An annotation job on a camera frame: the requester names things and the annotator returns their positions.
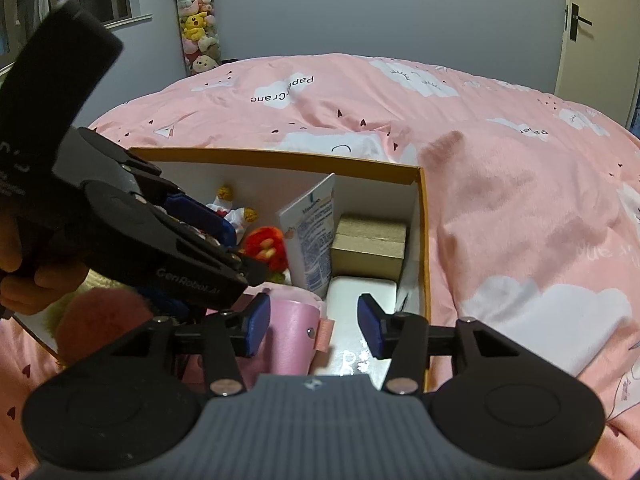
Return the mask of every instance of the door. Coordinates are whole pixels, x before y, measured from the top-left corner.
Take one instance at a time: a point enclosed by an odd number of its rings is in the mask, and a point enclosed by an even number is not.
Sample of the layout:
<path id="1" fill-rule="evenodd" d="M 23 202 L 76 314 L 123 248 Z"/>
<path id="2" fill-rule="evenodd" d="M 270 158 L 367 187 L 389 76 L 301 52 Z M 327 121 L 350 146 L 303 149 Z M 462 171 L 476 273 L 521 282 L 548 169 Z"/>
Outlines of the door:
<path id="1" fill-rule="evenodd" d="M 566 14 L 556 95 L 628 126 L 636 108 L 640 0 L 567 0 Z"/>

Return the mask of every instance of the clear toy container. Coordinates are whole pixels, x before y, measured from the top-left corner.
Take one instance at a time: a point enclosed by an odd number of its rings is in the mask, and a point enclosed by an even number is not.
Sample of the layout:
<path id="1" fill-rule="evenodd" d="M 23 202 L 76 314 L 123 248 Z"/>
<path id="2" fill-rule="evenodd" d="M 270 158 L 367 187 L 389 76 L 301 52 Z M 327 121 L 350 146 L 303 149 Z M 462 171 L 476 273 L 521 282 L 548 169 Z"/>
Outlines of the clear toy container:
<path id="1" fill-rule="evenodd" d="M 214 0 L 176 0 L 184 62 L 190 75 L 220 64 Z"/>

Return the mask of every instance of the storage box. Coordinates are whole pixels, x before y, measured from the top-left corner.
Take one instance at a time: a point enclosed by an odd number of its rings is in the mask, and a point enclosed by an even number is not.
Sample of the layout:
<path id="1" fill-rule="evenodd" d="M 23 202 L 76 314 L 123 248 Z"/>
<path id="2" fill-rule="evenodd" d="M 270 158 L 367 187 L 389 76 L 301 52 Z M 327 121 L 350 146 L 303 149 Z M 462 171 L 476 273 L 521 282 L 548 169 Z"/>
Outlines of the storage box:
<path id="1" fill-rule="evenodd" d="M 406 225 L 343 216 L 331 246 L 332 274 L 398 282 L 404 260 Z"/>
<path id="2" fill-rule="evenodd" d="M 309 155 L 305 153 L 212 148 L 143 148 L 133 150 L 154 162 L 162 176 L 181 186 L 196 200 L 209 203 L 222 184 L 234 188 L 234 204 L 257 210 L 258 221 L 252 228 L 277 225 L 277 212 L 325 176 L 336 174 L 335 219 L 343 214 L 402 221 L 407 225 L 407 242 L 402 272 L 398 281 L 396 310 L 428 316 L 429 277 L 427 217 L 424 174 L 420 168 L 352 158 Z M 375 197 L 385 196 L 385 208 Z M 18 316 L 25 326 L 52 354 L 55 342 L 44 329 L 46 311 L 37 316 Z M 350 322 L 356 316 L 356 304 L 346 304 L 336 324 Z M 340 338 L 332 338 L 329 355 L 314 362 L 312 373 L 339 374 L 332 367 L 332 356 L 351 352 Z"/>

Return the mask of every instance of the pink pouch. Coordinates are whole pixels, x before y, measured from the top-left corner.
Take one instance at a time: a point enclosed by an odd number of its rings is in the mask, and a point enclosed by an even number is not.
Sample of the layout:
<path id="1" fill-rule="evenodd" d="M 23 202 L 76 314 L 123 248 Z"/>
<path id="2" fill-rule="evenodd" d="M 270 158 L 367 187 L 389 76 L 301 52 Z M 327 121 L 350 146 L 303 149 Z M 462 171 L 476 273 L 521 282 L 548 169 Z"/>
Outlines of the pink pouch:
<path id="1" fill-rule="evenodd" d="M 266 292 L 271 299 L 271 320 L 257 354 L 238 358 L 244 384 L 251 388 L 259 374 L 308 374 L 316 351 L 328 351 L 334 328 L 333 321 L 321 319 L 324 302 L 309 291 L 287 285 L 270 283 L 247 290 L 249 293 L 243 294 L 233 309 L 244 309 L 255 294 Z M 202 387 L 202 368 L 196 358 L 189 360 L 182 381 Z"/>

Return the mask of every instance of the gray wall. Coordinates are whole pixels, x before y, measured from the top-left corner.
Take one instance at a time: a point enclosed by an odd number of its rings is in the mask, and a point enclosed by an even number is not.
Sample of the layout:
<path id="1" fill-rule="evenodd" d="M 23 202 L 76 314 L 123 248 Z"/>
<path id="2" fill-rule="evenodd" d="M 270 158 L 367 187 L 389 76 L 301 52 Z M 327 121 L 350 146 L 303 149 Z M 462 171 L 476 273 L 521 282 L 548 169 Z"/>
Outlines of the gray wall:
<path id="1" fill-rule="evenodd" d="M 131 6 L 135 16 L 153 17 L 112 30 L 124 51 L 80 110 L 76 125 L 87 126 L 111 108 L 185 76 L 174 1 L 131 0 Z"/>
<path id="2" fill-rule="evenodd" d="M 564 0 L 216 0 L 223 55 L 346 52 L 552 92 Z"/>

